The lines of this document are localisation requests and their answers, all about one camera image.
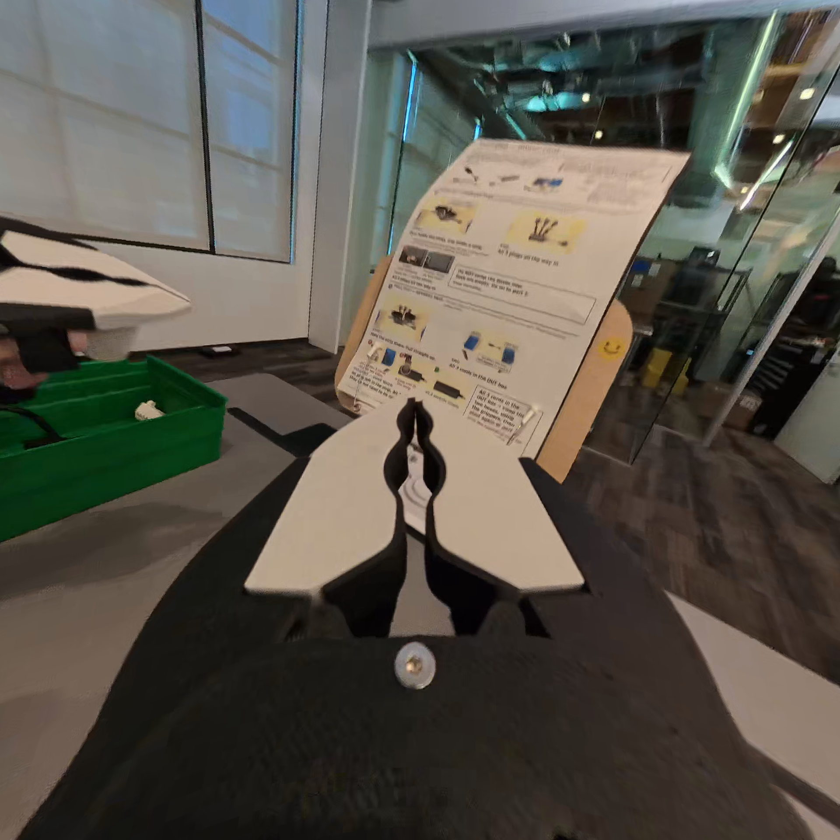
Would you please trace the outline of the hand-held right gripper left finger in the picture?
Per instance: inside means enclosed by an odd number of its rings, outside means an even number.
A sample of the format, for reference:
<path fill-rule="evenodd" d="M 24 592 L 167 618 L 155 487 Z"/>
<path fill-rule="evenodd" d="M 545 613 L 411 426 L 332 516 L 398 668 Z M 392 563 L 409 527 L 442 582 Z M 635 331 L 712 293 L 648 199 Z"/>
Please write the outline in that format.
<path fill-rule="evenodd" d="M 251 595 L 338 609 L 352 635 L 389 636 L 406 579 L 400 488 L 417 403 L 394 400 L 309 457 L 245 581 Z"/>

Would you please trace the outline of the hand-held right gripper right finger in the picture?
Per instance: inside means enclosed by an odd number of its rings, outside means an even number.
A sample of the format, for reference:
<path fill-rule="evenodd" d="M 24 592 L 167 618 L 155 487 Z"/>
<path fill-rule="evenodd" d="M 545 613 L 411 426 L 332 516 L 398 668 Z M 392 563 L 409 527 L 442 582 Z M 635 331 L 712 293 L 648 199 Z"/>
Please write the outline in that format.
<path fill-rule="evenodd" d="M 585 590 L 585 577 L 523 462 L 498 438 L 431 401 L 415 402 L 423 452 L 425 574 L 458 636 L 498 605 Z"/>

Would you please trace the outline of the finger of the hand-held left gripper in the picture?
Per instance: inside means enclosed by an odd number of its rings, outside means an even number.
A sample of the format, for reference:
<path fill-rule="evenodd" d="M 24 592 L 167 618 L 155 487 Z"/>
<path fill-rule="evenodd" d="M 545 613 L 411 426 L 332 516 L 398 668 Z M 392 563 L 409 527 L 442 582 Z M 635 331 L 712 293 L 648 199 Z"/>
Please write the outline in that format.
<path fill-rule="evenodd" d="M 147 276 L 46 268 L 4 269 L 1 304 L 4 339 L 81 332 L 88 335 L 86 354 L 95 361 L 127 358 L 144 324 L 192 306 L 183 294 Z"/>
<path fill-rule="evenodd" d="M 71 236 L 23 223 L 1 221 L 2 270 L 44 270 L 70 280 L 112 280 L 125 286 L 150 286 L 151 277 Z"/>

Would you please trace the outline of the black power plug with cord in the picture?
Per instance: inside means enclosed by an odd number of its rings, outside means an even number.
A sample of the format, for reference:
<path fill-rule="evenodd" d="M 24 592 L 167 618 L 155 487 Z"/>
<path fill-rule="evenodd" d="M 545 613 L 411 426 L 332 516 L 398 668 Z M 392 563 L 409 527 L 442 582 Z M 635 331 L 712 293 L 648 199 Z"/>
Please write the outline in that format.
<path fill-rule="evenodd" d="M 24 441 L 21 444 L 24 450 L 56 445 L 64 443 L 68 440 L 67 437 L 59 434 L 41 415 L 38 415 L 27 408 L 14 405 L 2 405 L 1 413 L 21 417 L 35 425 L 42 433 L 40 437 L 34 437 Z"/>

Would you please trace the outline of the green plastic tray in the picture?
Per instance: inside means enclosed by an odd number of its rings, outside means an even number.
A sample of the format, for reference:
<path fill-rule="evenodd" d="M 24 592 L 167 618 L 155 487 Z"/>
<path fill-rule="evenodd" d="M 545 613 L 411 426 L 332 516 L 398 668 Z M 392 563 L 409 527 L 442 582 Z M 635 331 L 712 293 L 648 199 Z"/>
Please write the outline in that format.
<path fill-rule="evenodd" d="M 153 400 L 165 416 L 139 422 Z M 221 455 L 228 399 L 153 356 L 86 361 L 53 374 L 26 402 L 2 402 L 41 415 L 64 443 L 24 450 L 42 435 L 1 413 L 1 540 L 210 464 Z"/>

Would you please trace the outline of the person's left hand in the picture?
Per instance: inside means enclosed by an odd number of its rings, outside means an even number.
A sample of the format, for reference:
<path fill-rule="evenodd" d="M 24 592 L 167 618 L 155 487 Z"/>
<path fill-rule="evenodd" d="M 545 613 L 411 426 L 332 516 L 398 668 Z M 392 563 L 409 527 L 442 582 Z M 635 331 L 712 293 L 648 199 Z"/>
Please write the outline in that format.
<path fill-rule="evenodd" d="M 67 351 L 73 359 L 71 366 L 86 354 L 89 334 L 87 332 L 72 331 L 66 336 Z M 2 385 L 12 390 L 36 389 L 45 382 L 54 371 L 44 371 L 37 366 L 32 369 L 26 367 L 20 358 L 18 344 L 14 339 L 1 339 L 1 379 Z"/>

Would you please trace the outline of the white window blind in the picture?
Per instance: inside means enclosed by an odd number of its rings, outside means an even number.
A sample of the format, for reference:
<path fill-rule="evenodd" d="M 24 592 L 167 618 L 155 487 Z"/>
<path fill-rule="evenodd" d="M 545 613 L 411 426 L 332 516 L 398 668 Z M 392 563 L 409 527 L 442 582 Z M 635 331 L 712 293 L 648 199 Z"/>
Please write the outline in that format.
<path fill-rule="evenodd" d="M 2 214 L 209 248 L 194 2 L 1 2 Z"/>
<path fill-rule="evenodd" d="M 204 1 L 213 246 L 286 263 L 292 251 L 299 12 L 294 1 Z"/>

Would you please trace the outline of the wooden display board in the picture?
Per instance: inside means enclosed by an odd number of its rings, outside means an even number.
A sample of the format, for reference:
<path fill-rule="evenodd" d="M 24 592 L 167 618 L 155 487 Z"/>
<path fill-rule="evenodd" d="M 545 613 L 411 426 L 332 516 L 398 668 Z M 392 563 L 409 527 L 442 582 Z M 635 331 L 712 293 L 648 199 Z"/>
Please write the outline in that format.
<path fill-rule="evenodd" d="M 384 256 L 371 274 L 334 374 L 334 387 L 339 403 L 353 414 L 359 413 L 354 408 L 354 399 L 349 392 L 340 389 L 340 383 L 362 343 L 366 325 L 391 263 L 392 256 Z M 537 457 L 540 468 L 559 483 L 563 483 L 570 474 L 627 357 L 633 336 L 633 323 L 627 309 L 619 300 L 613 299 Z M 609 337 L 622 337 L 626 341 L 626 355 L 621 363 L 604 360 L 597 351 L 598 344 Z"/>

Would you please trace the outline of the yellow container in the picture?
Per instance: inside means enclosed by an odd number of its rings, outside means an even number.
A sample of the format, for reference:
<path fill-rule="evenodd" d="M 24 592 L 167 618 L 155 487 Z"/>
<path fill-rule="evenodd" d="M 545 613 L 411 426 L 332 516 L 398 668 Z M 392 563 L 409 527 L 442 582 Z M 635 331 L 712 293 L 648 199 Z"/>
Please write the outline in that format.
<path fill-rule="evenodd" d="M 643 364 L 639 384 L 662 396 L 681 397 L 689 384 L 691 362 L 691 357 L 683 353 L 654 348 Z"/>

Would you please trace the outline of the printed instruction sheet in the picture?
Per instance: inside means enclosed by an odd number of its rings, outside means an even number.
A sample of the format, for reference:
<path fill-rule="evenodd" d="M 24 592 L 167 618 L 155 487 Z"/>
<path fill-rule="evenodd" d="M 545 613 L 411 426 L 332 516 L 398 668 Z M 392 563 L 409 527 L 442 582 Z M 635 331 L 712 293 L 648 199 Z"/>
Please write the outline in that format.
<path fill-rule="evenodd" d="M 475 140 L 410 213 L 341 393 L 432 397 L 535 458 L 690 157 Z"/>

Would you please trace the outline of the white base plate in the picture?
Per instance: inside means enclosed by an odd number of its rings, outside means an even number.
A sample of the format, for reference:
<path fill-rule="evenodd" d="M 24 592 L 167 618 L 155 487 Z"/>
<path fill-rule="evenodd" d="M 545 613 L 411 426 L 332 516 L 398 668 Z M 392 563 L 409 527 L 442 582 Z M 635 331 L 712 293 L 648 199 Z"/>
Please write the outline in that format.
<path fill-rule="evenodd" d="M 425 451 L 417 438 L 407 446 L 406 456 L 407 476 L 400 488 L 404 520 L 409 529 L 426 536 L 428 506 L 443 488 L 447 467 L 443 456 L 433 448 L 430 461 L 432 487 L 429 488 L 425 480 Z"/>

